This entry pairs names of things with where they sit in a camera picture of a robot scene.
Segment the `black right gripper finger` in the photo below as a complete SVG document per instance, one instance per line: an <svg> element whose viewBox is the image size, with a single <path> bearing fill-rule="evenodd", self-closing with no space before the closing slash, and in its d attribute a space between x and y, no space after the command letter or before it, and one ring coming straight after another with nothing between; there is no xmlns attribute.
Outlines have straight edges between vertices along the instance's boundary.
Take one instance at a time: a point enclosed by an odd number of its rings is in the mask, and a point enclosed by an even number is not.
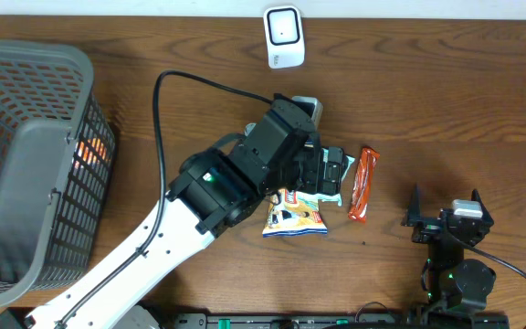
<svg viewBox="0 0 526 329"><path fill-rule="evenodd" d="M477 189L474 189L472 191L470 200L479 203L481 211L482 211L482 217L481 217L482 221L484 223L486 223L486 224L491 224L492 223L492 216L490 215L490 213L488 212L488 210L484 206L484 204L483 204L483 202L481 200L481 196L479 194L479 191Z"/></svg>
<svg viewBox="0 0 526 329"><path fill-rule="evenodd" d="M410 197L409 205L404 219L405 224L416 224L421 219L421 208L419 202L419 189L415 185Z"/></svg>

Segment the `yellow snack chip bag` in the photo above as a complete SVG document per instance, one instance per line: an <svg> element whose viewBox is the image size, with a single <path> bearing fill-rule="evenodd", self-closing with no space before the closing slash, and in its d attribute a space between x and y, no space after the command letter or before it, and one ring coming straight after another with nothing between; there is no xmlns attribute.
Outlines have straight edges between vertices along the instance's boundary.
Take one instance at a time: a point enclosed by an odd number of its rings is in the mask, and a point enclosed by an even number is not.
<svg viewBox="0 0 526 329"><path fill-rule="evenodd" d="M269 202L264 238L328 233L316 195L282 188L270 196Z"/></svg>

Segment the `red orange snack bar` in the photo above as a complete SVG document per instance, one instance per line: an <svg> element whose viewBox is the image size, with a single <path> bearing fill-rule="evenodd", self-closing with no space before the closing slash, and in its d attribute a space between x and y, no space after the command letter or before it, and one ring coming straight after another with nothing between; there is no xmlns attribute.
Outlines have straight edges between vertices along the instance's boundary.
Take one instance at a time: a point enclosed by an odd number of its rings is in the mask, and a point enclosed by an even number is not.
<svg viewBox="0 0 526 329"><path fill-rule="evenodd" d="M352 199L348 218L352 221L365 223L367 220L368 203L376 163L380 157L374 149L364 147L354 176Z"/></svg>

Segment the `teal bottle with grey cap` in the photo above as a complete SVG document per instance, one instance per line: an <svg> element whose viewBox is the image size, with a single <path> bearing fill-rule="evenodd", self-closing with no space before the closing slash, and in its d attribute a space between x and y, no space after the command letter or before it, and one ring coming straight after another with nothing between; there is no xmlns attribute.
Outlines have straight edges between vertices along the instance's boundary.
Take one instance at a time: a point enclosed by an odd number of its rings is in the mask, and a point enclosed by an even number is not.
<svg viewBox="0 0 526 329"><path fill-rule="evenodd" d="M244 129L244 135L248 136L254 130L255 127L256 127L256 124L254 122L247 124Z"/></svg>

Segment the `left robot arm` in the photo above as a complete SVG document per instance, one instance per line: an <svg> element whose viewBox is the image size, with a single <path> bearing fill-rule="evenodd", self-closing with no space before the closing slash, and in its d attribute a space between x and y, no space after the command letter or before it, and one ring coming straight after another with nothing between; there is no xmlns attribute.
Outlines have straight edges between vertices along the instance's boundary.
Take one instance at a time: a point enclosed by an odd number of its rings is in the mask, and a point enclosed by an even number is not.
<svg viewBox="0 0 526 329"><path fill-rule="evenodd" d="M248 135L228 134L184 161L131 235L66 292L28 314L8 308L0 328L112 328L167 274L285 188L340 192L344 152L323 149L321 103L276 96Z"/></svg>

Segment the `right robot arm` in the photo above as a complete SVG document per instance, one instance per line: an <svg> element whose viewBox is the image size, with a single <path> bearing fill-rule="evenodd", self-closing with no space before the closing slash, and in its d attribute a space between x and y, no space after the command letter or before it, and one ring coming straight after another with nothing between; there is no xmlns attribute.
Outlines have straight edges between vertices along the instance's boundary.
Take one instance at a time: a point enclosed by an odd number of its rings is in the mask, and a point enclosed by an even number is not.
<svg viewBox="0 0 526 329"><path fill-rule="evenodd" d="M421 212L419 190L415 188L402 225L413 229L414 243L428 246L421 274L428 303L411 311L413 321L474 324L473 316L486 308L496 280L492 268L464 256L465 250L480 243L494 225L479 192L473 190L469 200L456 199L438 216L427 217Z"/></svg>

